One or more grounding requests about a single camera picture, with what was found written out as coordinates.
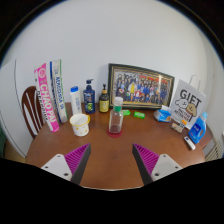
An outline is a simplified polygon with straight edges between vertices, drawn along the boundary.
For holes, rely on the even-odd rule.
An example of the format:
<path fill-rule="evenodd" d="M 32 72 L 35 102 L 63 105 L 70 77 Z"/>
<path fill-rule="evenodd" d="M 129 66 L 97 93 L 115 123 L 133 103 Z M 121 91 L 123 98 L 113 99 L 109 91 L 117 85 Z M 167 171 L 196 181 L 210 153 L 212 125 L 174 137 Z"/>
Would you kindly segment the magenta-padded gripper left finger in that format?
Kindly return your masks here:
<path fill-rule="evenodd" d="M 42 166 L 42 169 L 79 185 L 90 154 L 91 145 L 87 143 L 66 155 L 56 154 Z"/>

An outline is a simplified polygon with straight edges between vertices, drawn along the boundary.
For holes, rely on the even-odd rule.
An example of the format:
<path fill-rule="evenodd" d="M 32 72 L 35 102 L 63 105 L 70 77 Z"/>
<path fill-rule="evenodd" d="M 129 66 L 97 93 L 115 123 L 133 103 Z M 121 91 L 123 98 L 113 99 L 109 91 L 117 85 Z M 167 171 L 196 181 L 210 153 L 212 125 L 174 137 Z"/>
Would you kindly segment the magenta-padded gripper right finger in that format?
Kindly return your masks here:
<path fill-rule="evenodd" d="M 144 185 L 182 169 L 169 155 L 158 155 L 139 144 L 134 144 L 132 146 L 132 153 L 135 157 Z"/>

